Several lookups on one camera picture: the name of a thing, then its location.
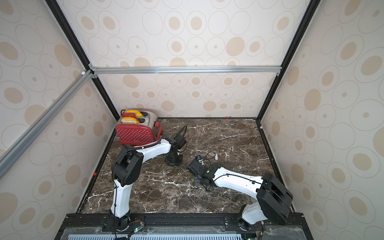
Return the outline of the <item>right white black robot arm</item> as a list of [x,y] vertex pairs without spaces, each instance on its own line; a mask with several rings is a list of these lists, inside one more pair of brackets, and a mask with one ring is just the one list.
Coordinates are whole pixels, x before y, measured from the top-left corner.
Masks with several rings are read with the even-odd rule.
[[254,199],[255,201],[246,205],[241,212],[241,223],[254,225],[270,220],[285,225],[288,222],[293,195],[275,176],[244,175],[216,164],[206,166],[202,160],[193,160],[188,165],[188,171],[194,176],[197,185],[206,188],[227,188]]

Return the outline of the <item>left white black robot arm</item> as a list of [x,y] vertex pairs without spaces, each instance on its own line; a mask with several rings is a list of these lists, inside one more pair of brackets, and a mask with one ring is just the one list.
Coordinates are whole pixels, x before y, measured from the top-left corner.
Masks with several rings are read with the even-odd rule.
[[185,137],[177,134],[174,137],[161,138],[143,146],[123,146],[112,166],[112,179],[115,186],[110,219],[116,229],[122,231],[129,225],[131,190],[134,182],[140,176],[143,163],[165,155],[166,164],[179,166],[183,160],[181,149],[186,144]]

